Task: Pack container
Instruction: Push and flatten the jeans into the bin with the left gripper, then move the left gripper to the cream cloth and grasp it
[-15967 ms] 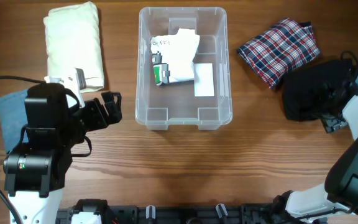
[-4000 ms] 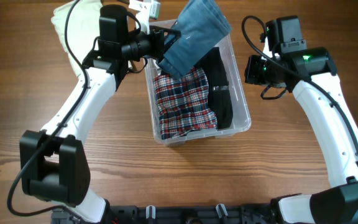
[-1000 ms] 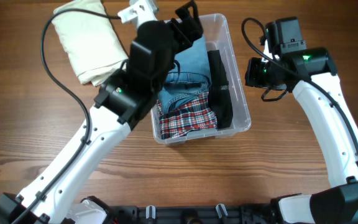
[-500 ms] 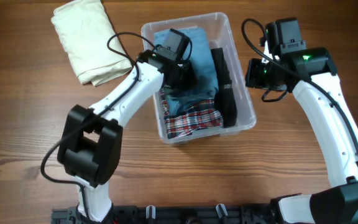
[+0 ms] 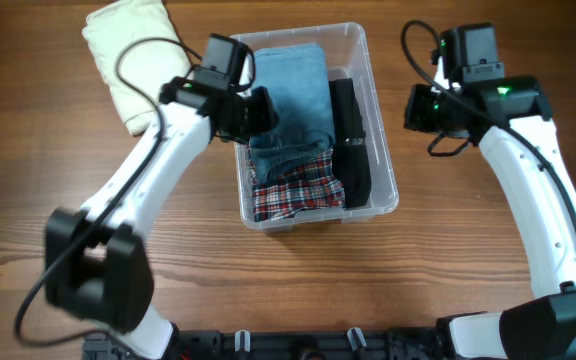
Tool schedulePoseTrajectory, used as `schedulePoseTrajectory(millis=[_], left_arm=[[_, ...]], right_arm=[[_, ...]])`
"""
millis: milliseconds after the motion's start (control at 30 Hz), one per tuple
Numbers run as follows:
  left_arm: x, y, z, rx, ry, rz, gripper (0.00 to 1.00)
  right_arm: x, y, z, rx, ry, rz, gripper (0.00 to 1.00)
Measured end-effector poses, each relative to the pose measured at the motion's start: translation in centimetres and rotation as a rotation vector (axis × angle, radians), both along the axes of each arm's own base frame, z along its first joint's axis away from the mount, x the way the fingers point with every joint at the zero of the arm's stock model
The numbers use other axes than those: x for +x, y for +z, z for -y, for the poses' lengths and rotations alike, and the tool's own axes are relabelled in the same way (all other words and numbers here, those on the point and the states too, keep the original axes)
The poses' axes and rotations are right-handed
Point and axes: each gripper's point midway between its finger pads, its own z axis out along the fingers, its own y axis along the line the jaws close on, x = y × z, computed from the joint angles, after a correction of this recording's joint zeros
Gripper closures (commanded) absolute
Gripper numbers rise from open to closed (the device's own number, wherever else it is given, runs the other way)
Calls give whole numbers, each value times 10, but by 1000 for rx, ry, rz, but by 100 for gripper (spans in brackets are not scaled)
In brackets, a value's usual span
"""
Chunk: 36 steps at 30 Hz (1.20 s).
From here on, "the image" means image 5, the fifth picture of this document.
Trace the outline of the cream cloth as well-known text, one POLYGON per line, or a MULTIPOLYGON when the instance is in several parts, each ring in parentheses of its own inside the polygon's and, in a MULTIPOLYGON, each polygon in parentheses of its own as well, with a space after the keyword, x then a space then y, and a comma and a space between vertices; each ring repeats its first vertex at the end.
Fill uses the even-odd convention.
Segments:
POLYGON ((119 78, 156 100, 162 85, 190 68, 163 2, 116 1, 90 13, 82 35, 122 123, 132 136, 143 133, 156 120, 155 111, 119 78))

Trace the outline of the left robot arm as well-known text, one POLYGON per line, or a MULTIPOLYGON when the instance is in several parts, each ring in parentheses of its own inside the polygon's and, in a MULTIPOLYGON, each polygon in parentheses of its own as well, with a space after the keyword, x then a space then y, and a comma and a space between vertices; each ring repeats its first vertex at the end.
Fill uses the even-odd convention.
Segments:
POLYGON ((183 76, 157 96, 130 90, 155 120, 111 179, 76 212, 55 210, 45 228, 47 302, 95 323, 92 332, 133 359, 179 359, 177 326, 152 303, 146 240, 179 178, 211 141, 246 144, 278 123, 267 90, 254 87, 246 44, 218 34, 183 76))

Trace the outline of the black garment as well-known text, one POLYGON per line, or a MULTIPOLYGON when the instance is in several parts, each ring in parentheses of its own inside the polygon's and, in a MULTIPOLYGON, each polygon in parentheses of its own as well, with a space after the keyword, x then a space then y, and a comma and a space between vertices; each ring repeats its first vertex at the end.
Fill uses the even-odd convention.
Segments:
POLYGON ((367 204, 372 179, 363 118, 351 78, 329 82, 335 130, 333 174, 344 188, 345 207, 367 204))

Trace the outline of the red blue plaid shirt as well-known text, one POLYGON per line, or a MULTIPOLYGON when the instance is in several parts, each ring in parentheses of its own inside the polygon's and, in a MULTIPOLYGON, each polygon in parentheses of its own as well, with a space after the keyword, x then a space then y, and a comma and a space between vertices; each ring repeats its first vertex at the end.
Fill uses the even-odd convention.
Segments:
POLYGON ((255 166, 249 161, 254 221, 282 220, 303 211, 344 208, 345 190, 333 174, 332 157, 333 151, 327 150, 268 183, 258 181, 255 166))

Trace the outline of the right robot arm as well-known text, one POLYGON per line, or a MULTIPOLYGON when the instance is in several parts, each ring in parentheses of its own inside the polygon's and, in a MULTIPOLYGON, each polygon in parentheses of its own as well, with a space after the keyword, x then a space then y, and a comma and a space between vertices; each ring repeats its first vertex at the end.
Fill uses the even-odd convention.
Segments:
POLYGON ((533 299, 437 325, 448 359, 576 359, 576 191, 539 81, 509 77, 489 23, 431 35, 435 74, 413 87, 407 129, 477 147, 510 206, 533 299))

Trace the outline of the blue jeans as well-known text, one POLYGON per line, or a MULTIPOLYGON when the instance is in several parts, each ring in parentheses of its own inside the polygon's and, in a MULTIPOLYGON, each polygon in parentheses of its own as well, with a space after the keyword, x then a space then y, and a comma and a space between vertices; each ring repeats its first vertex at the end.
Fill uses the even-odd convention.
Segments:
POLYGON ((270 183, 335 143, 324 50, 315 43, 255 52, 253 87, 268 91, 278 124, 250 140, 257 182, 270 183))

